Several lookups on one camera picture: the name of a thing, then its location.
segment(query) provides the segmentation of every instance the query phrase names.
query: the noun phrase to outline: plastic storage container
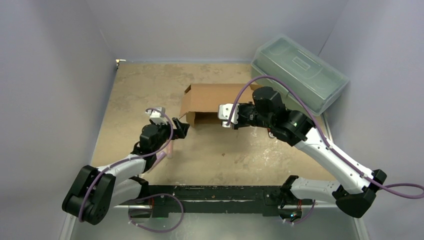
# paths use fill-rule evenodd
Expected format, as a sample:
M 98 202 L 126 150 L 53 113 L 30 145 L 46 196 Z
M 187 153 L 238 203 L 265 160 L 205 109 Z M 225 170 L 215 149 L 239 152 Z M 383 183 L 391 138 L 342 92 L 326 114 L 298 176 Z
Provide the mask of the plastic storage container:
M 285 35 L 259 47 L 251 63 L 252 77 L 271 75 L 285 82 L 319 116 L 342 94 L 349 79 Z M 258 84 L 273 87 L 282 98 L 294 97 L 280 84 L 260 79 Z

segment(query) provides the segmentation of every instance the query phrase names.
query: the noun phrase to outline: white bracket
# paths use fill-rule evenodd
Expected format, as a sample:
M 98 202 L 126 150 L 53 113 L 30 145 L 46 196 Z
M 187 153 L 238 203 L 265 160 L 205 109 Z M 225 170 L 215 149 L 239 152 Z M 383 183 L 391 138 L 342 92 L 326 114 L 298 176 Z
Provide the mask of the white bracket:
M 239 119 L 239 105 L 240 104 L 238 103 L 235 105 L 234 114 L 232 115 L 232 118 L 230 120 L 230 123 L 232 124 L 238 123 L 237 119 Z M 231 124 L 227 125 L 227 123 L 228 123 L 232 108 L 233 108 L 233 103 L 219 105 L 218 118 L 222 120 L 222 126 L 224 128 L 231 128 Z
M 291 184 L 290 192 L 298 199 L 314 199 L 331 204 L 336 203 L 332 192 L 340 186 L 338 181 L 310 180 L 299 177 Z
M 164 107 L 153 107 L 153 108 L 161 111 L 162 113 L 165 113 Z M 149 116 L 149 119 L 152 120 L 155 124 L 167 124 L 168 122 L 167 119 L 162 114 L 160 114 L 159 112 L 155 110 L 147 110 L 145 113 Z

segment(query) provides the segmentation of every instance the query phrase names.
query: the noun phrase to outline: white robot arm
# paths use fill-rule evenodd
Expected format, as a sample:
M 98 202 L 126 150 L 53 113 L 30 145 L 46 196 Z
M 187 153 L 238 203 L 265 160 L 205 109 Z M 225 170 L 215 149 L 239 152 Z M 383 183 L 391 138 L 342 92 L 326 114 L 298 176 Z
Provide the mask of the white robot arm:
M 280 94 L 271 87 L 256 89 L 253 101 L 254 104 L 237 103 L 231 119 L 233 104 L 220 105 L 218 118 L 222 120 L 222 126 L 233 129 L 248 126 L 267 128 L 277 139 L 311 156 L 336 178 L 336 181 L 322 181 L 290 176 L 284 184 L 287 190 L 285 197 L 335 203 L 348 215 L 360 218 L 371 206 L 379 188 L 336 156 L 325 145 L 314 123 L 302 112 L 286 109 Z M 372 171 L 359 164 L 329 139 L 326 140 L 331 148 L 366 176 L 380 184 L 384 182 L 386 174 L 383 171 Z
M 171 140 L 184 139 L 189 124 L 172 121 L 162 107 L 146 113 L 150 124 L 141 131 L 132 152 L 122 160 L 101 167 L 84 166 L 78 173 L 62 203 L 62 209 L 80 221 L 98 224 L 108 209 L 128 200 L 149 196 L 149 183 L 138 177 L 152 169 L 166 155 L 161 146 Z

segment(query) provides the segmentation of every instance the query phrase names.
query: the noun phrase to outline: wire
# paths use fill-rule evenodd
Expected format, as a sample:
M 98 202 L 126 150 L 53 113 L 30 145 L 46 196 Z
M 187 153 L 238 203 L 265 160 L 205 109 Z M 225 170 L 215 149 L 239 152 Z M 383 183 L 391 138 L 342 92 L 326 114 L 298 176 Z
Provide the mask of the wire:
M 307 218 L 309 218 L 309 216 L 311 216 L 314 208 L 315 208 L 315 200 L 312 200 L 312 206 L 310 207 L 310 210 L 306 213 L 306 215 L 303 216 L 299 221 L 293 221 L 291 224 L 297 225 L 304 222 Z
M 387 191 L 387 192 L 389 192 L 391 194 L 397 195 L 397 196 L 402 197 L 402 198 L 406 198 L 406 199 L 422 199 L 422 198 L 424 198 L 424 186 L 422 186 L 422 185 L 415 184 L 415 183 L 396 183 L 396 184 L 390 184 L 390 185 L 387 185 L 387 186 L 383 186 L 382 184 L 378 183 L 374 179 L 372 179 L 369 176 L 365 175 L 365 173 L 363 173 L 361 170 L 359 170 L 359 168 L 357 168 L 355 165 L 353 165 L 351 162 L 349 162 L 345 157 L 343 157 L 339 152 L 337 152 L 337 150 L 335 150 L 330 145 L 330 143 L 327 141 L 326 136 L 323 133 L 323 130 L 320 128 L 320 125 L 319 125 L 317 119 L 314 117 L 314 115 L 311 113 L 311 111 L 305 105 L 305 103 L 300 99 L 300 97 L 289 86 L 287 86 L 287 84 L 285 84 L 284 82 L 282 82 L 281 80 L 279 80 L 278 78 L 276 78 L 274 76 L 262 75 L 262 76 L 255 77 L 252 80 L 248 81 L 246 83 L 246 85 L 243 86 L 243 88 L 240 90 L 240 92 L 238 93 L 237 97 L 235 98 L 234 104 L 232 105 L 231 112 L 229 114 L 228 119 L 232 119 L 234 110 L 236 108 L 236 104 L 239 102 L 239 99 L 242 96 L 243 92 L 246 90 L 246 88 L 250 84 L 252 84 L 253 82 L 255 82 L 255 81 L 259 80 L 259 79 L 271 79 L 271 80 L 274 80 L 275 82 L 279 83 L 283 87 L 285 87 L 285 89 L 287 89 L 291 93 L 291 95 L 293 95 L 293 97 L 300 103 L 300 105 L 305 109 L 305 111 L 307 112 L 307 114 L 310 116 L 310 118 L 312 119 L 313 123 L 315 124 L 316 129 L 318 130 L 319 135 L 321 136 L 322 141 L 325 143 L 325 145 L 328 147 L 328 149 L 333 154 L 335 154 L 337 157 L 339 157 L 345 164 L 347 164 L 349 167 L 351 167 L 353 170 L 355 170 L 362 178 L 365 178 L 370 183 L 376 185 L 380 189 L 383 189 L 383 190 L 385 190 L 385 191 Z M 409 194 L 404 194 L 404 193 L 401 193 L 401 192 L 398 192 L 398 191 L 395 191 L 395 190 L 390 189 L 390 188 L 394 188 L 394 187 L 405 187 L 405 186 L 406 187 L 418 188 L 418 189 L 421 189 L 423 192 L 421 194 L 419 194 L 419 195 L 409 195 Z
M 150 207 L 150 210 L 153 210 L 153 205 L 155 204 L 155 202 L 151 203 L 151 200 L 153 200 L 153 198 L 148 199 L 148 206 Z
M 156 161 L 154 161 L 153 165 L 151 166 L 151 168 L 148 170 L 148 172 L 152 171 L 152 169 L 154 169 L 160 162 L 162 162 L 162 160 L 167 156 L 167 153 L 164 151 L 161 151 L 159 153 L 159 156 L 157 156 Z
M 148 227 L 143 226 L 143 225 L 139 225 L 138 223 L 136 223 L 136 222 L 135 222 L 135 221 L 131 218 L 130 211 L 128 211 L 129 223 L 131 223 L 131 224 L 133 224 L 134 226 L 139 227 L 139 228 L 141 228 L 141 229 L 147 230 L 147 231 L 152 232 L 152 233 L 157 233 L 157 234 L 164 234 L 164 233 L 168 233 L 168 232 L 171 232 L 172 230 L 176 229 L 176 228 L 177 228 L 177 227 L 181 224 L 181 222 L 183 221 L 183 218 L 184 218 L 184 208 L 183 208 L 183 204 L 181 203 L 181 201 L 180 201 L 178 198 L 176 198 L 175 196 L 173 196 L 173 195 L 171 195 L 171 194 L 168 194 L 168 193 L 158 193 L 158 194 L 153 194 L 153 195 L 151 195 L 151 196 L 147 196 L 147 197 L 143 197 L 143 198 L 135 199 L 135 201 L 144 201 L 144 200 L 146 200 L 146 199 L 152 199 L 152 198 L 154 198 L 154 197 L 159 197 L 159 196 L 167 196 L 167 197 L 173 198 L 173 199 L 174 199 L 174 200 L 178 203 L 179 207 L 181 208 L 181 217 L 179 217 L 178 222 L 177 222 L 177 223 L 176 223 L 173 227 L 171 227 L 171 228 L 169 228 L 169 229 L 165 229 L 165 230 L 156 230 L 156 229 L 148 228 Z
M 150 156 L 153 156 L 153 155 L 155 155 L 155 154 L 157 154 L 157 153 L 159 153 L 160 151 L 162 151 L 162 150 L 164 150 L 166 147 L 167 147 L 167 145 L 168 144 L 170 144 L 170 142 L 171 142 L 171 140 L 172 140 L 172 137 L 173 137 L 173 135 L 174 135 L 174 127 L 173 127 L 173 124 L 172 124 L 172 122 L 171 122 L 171 119 L 164 113 L 164 112 L 162 112 L 162 111 L 160 111 L 160 110 L 158 110 L 158 109 L 156 109 L 156 108 L 152 108 L 152 107 L 149 107 L 149 108 L 147 108 L 146 109 L 146 112 L 148 111 L 148 110 L 151 110 L 151 111 L 156 111 L 156 112 L 158 112 L 158 113 L 160 113 L 162 116 L 164 116 L 165 118 L 166 118 L 166 120 L 168 120 L 168 122 L 169 122 L 169 126 L 170 126 L 170 130 L 171 130 L 171 132 L 170 132 L 170 135 L 169 135 L 169 138 L 168 138 L 168 140 L 165 142 L 165 144 L 161 147 L 161 148 L 159 148 L 158 150 L 156 150 L 156 151 L 154 151 L 154 152 L 151 152 L 151 153 L 148 153 L 148 154 L 144 154 L 144 155 L 140 155 L 140 156 L 135 156 L 135 157 L 131 157 L 131 158 L 124 158 L 124 159 L 122 159 L 122 160 L 119 160 L 119 161 L 117 161 L 117 162 L 114 162 L 114 163 L 112 163 L 111 165 L 109 165 L 108 167 L 106 167 L 105 169 L 103 169 L 96 177 L 95 177 L 95 179 L 94 179 L 94 181 L 91 183 L 91 185 L 90 185 L 90 187 L 88 187 L 88 189 L 87 189 L 87 192 L 85 193 L 85 196 L 84 196 L 84 199 L 82 200 L 82 203 L 81 203 L 81 207 L 79 208 L 79 213 L 78 213 L 78 221 L 80 222 L 80 223 L 82 223 L 82 222 L 84 222 L 83 221 L 83 213 L 84 213 L 84 207 L 86 206 L 86 203 L 87 203 L 87 199 L 89 198 L 89 196 L 90 196 L 90 193 L 92 192 L 92 190 L 93 190 L 93 188 L 94 188 L 94 186 L 97 184 L 97 182 L 99 181 L 99 179 L 102 177 L 102 175 L 103 174 L 105 174 L 107 171 L 109 171 L 110 169 L 112 169 L 112 168 L 114 168 L 114 167 L 116 167 L 116 166 L 118 166 L 118 165 L 120 165 L 120 164 L 123 164 L 123 163 L 126 163 L 126 162 L 129 162 L 129 161 L 131 161 L 131 160 L 136 160 L 136 159 L 142 159 L 142 158 L 145 158 L 145 157 L 150 157 Z
M 185 115 L 186 115 L 187 113 L 184 113 L 182 116 L 180 116 L 179 118 L 178 118 L 178 120 L 181 120 Z

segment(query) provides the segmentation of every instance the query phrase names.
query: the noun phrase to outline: white wall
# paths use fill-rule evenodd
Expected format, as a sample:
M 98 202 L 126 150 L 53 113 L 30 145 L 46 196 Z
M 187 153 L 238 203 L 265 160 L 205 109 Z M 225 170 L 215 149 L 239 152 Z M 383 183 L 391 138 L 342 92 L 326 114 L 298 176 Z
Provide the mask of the white wall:
M 318 54 L 348 0 L 87 0 L 131 61 L 250 61 L 285 33 Z
M 386 184 L 424 185 L 424 1 L 350 0 L 320 57 L 351 79 L 327 111 L 335 143 Z M 423 216 L 423 199 L 380 191 L 364 219 L 372 240 L 418 240 Z
M 84 0 L 0 2 L 0 239 L 58 239 L 115 64 Z

